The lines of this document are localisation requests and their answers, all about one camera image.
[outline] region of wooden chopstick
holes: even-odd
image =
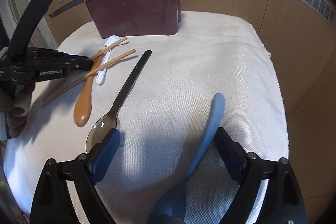
[[[101,56],[102,54],[106,53],[107,51],[109,51],[110,49],[113,49],[114,47],[118,46],[120,43],[126,41],[128,38],[127,37],[123,37],[121,39],[119,39],[118,41],[112,43],[110,46],[106,47],[103,50],[99,50],[94,56],[92,56],[90,59],[91,60],[95,60],[97,57]],[[72,73],[70,73],[67,77],[63,78],[62,80],[60,80],[44,97],[43,97],[43,101],[46,101],[48,99],[48,97],[53,94],[56,90],[58,90],[71,76],[75,75],[76,73],[78,73],[79,70],[75,70]]]
[[[53,97],[51,97],[49,100],[45,101],[41,107],[45,107],[47,104],[49,104],[50,102],[52,102],[53,100],[55,100],[57,97],[59,97],[60,95],[62,95],[63,93],[67,92],[68,90],[72,89],[74,86],[78,85],[80,82],[84,81],[85,79],[87,79],[88,77],[90,77],[91,75],[94,75],[95,73],[97,73],[98,71],[112,65],[113,63],[118,62],[119,60],[125,58],[126,56],[129,56],[131,54],[135,53],[135,49],[130,50],[128,52],[125,52],[124,54],[110,60],[109,62],[101,65],[100,67],[94,69],[94,70],[90,70],[90,72],[88,72],[87,74],[85,74],[84,76],[82,76],[81,78],[77,79],[76,81],[74,81],[73,83],[71,83],[70,85],[66,86],[64,89],[62,89],[60,92],[58,92],[57,94],[55,94]]]

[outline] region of textured white fabric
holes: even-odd
[[[129,37],[113,49],[116,57],[130,49],[138,57],[107,71],[94,81],[92,114],[86,126],[73,122],[83,85],[41,109],[49,86],[39,83],[26,130],[8,141],[4,170],[19,206],[30,212],[34,190],[48,158],[72,160],[85,152],[87,135],[108,112],[128,75],[145,50],[152,50],[118,116],[121,146],[96,189],[115,221],[143,224],[155,201],[189,166],[199,145],[210,103],[216,92],[226,99],[221,126],[246,151],[261,158],[288,157],[288,134],[278,80],[262,42],[244,20],[221,14],[183,12],[172,36]],[[92,56],[103,48],[93,22],[70,35],[59,47],[70,54]],[[263,202],[263,182],[248,223],[254,223]],[[87,220],[69,183],[79,220]],[[230,206],[238,185],[211,145],[187,187],[187,224],[217,224]]]

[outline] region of white spoon handle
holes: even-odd
[[[110,57],[111,57],[111,50],[109,50],[109,51],[105,54],[105,57],[104,57],[104,60],[103,60],[102,65],[105,64],[105,63],[107,63],[107,62],[109,62]],[[96,78],[96,82],[97,82],[98,85],[100,85],[101,82],[103,82],[103,80],[104,80],[104,78],[105,78],[105,75],[106,75],[106,69],[107,69],[107,68],[104,68],[104,69],[102,69],[102,70],[100,70],[100,71],[98,72],[98,75],[97,75],[97,78]]]

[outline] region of blue spoon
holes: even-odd
[[[184,221],[187,206],[185,188],[207,152],[222,121],[224,110],[224,96],[221,93],[216,93],[211,103],[208,122],[203,133],[201,144],[193,161],[184,174],[183,179],[174,187],[170,188],[154,204],[146,224],[168,224],[171,220],[178,218]]]

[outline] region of metal screw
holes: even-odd
[[[52,165],[55,163],[55,160],[54,159],[48,159],[47,160],[47,165]]]
[[[85,160],[86,158],[87,158],[87,154],[85,154],[85,153],[82,153],[78,156],[79,160]]]
[[[281,158],[280,161],[282,164],[288,164],[288,159],[286,158]]]
[[[248,152],[247,156],[252,160],[255,160],[257,158],[257,154],[254,152]]]

